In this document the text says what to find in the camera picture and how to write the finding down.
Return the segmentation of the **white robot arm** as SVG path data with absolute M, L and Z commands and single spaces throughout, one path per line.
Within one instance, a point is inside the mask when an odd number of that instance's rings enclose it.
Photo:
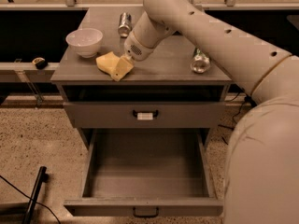
M 190 0 L 143 0 L 143 8 L 125 42 L 128 55 L 142 61 L 180 32 L 256 103 L 229 141 L 223 223 L 299 224 L 299 58 Z

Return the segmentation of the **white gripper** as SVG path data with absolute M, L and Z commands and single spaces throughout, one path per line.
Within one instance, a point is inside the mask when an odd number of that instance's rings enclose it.
M 146 60 L 157 46 L 174 32 L 174 29 L 152 20 L 144 12 L 124 42 L 126 56 L 121 56 L 117 61 L 112 79 L 122 80 L 134 68 L 133 60 Z

